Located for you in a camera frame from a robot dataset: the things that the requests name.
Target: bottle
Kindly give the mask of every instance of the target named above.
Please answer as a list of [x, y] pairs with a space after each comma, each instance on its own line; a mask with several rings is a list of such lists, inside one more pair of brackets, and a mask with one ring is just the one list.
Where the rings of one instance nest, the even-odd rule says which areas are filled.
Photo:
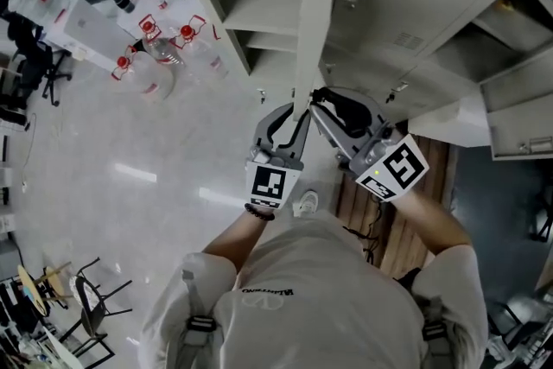
[[113, 2], [125, 13], [131, 13], [135, 10], [135, 5], [130, 0], [113, 0]]
[[153, 102], [164, 100], [175, 84], [175, 77], [167, 67], [157, 63], [144, 51], [136, 51], [134, 48], [130, 54], [118, 58], [118, 67], [111, 77], [124, 82], [128, 91], [138, 92]]
[[183, 26], [180, 34], [175, 40], [179, 55], [196, 71], [197, 76], [213, 73], [220, 78], [226, 76], [228, 72], [225, 65], [209, 42], [202, 39], [190, 25]]
[[165, 65], [182, 63], [176, 46], [170, 42], [169, 36], [163, 35], [155, 22], [140, 22], [140, 27], [144, 32], [142, 44], [149, 55]]

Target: white t-shirt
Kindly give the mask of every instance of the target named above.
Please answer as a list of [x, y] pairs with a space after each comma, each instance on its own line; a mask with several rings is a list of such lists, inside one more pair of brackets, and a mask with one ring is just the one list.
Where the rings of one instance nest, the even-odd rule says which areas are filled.
[[[423, 315], [398, 282], [365, 262], [359, 241], [334, 221], [300, 223], [260, 245], [236, 278], [233, 264], [185, 257], [144, 324], [143, 369], [162, 369], [169, 338], [190, 315], [182, 270], [219, 324], [202, 349], [221, 369], [421, 367]], [[457, 367], [484, 358], [486, 307], [473, 248], [439, 254], [416, 277], [413, 293], [439, 296]]]

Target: backpack strap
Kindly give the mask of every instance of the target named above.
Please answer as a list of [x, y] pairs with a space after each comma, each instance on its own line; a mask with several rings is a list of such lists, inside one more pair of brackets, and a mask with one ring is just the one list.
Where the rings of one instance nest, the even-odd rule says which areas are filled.
[[[175, 334], [167, 346], [165, 369], [190, 369], [198, 357], [198, 352], [207, 344], [210, 335], [217, 329], [217, 322], [207, 315], [206, 308], [194, 282], [194, 273], [183, 270], [182, 281], [188, 289], [190, 317], [180, 333]], [[205, 366], [198, 358], [196, 366]]]
[[[410, 270], [397, 280], [411, 295], [413, 283], [421, 268]], [[443, 305], [439, 297], [427, 300], [413, 296], [424, 316], [423, 339], [429, 345], [429, 351], [423, 360], [423, 369], [454, 369], [454, 355], [448, 338], [448, 330], [443, 320]]]

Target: sticker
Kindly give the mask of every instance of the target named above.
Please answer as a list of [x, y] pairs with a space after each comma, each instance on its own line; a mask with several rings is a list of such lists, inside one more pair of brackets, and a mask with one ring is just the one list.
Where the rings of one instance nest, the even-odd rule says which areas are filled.
[[360, 175], [356, 182], [383, 201], [389, 201], [406, 194], [428, 170], [423, 153], [415, 139], [408, 135], [388, 148], [386, 155]]
[[408, 188], [424, 171], [424, 165], [419, 162], [407, 144], [395, 150], [384, 160], [384, 165], [403, 189]]
[[285, 171], [258, 166], [251, 194], [280, 200], [283, 197], [285, 182]]
[[267, 200], [260, 200], [260, 199], [250, 199], [250, 202], [254, 205], [259, 205], [261, 207], [274, 207], [275, 209], [278, 209], [280, 204], [276, 203], [275, 201], [267, 201]]
[[396, 195], [396, 193], [388, 189], [382, 183], [378, 183], [372, 177], [367, 177], [364, 181], [360, 183], [360, 185], [364, 186], [369, 191], [372, 191], [381, 199], [390, 199], [391, 197], [394, 197]]
[[254, 205], [281, 208], [292, 192], [300, 173], [299, 169], [247, 162], [247, 200]]

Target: sneaker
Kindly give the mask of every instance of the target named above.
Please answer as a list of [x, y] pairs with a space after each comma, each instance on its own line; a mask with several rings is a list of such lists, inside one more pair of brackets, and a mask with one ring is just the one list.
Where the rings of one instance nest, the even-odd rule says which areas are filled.
[[319, 206], [319, 195], [312, 190], [307, 191], [302, 195], [300, 201], [295, 202], [292, 207], [294, 208], [294, 217], [302, 217], [305, 215], [314, 214], [317, 212]]

